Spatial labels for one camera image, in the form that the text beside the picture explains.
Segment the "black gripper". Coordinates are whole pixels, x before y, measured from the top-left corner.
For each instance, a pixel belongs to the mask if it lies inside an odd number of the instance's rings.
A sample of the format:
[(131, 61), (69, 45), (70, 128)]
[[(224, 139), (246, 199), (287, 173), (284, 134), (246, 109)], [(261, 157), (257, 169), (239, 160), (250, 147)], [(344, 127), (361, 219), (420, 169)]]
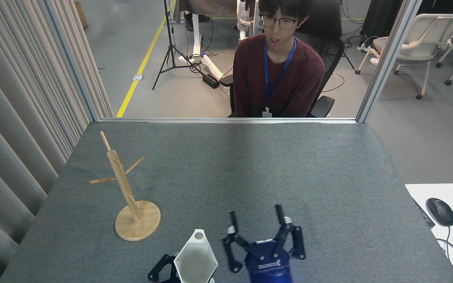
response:
[[(274, 239), (248, 243), (238, 234), (237, 215), (230, 212), (232, 226), (228, 228), (228, 236), (223, 238), (222, 244), (228, 260), (228, 268), (233, 273), (238, 273), (242, 264), (234, 259), (231, 245), (239, 244), (246, 252), (245, 265), (252, 283), (292, 283), (289, 256), (294, 259), (306, 259), (302, 227), (293, 224), (291, 217), (284, 215), (282, 204), (275, 204), (279, 221), (279, 230)], [(291, 235), (293, 246), (289, 251), (284, 249), (288, 236)], [(164, 254), (147, 275), (152, 283), (160, 283), (160, 272), (165, 266), (170, 265), (169, 279), (162, 283), (179, 283), (180, 278), (174, 263), (175, 255)]]

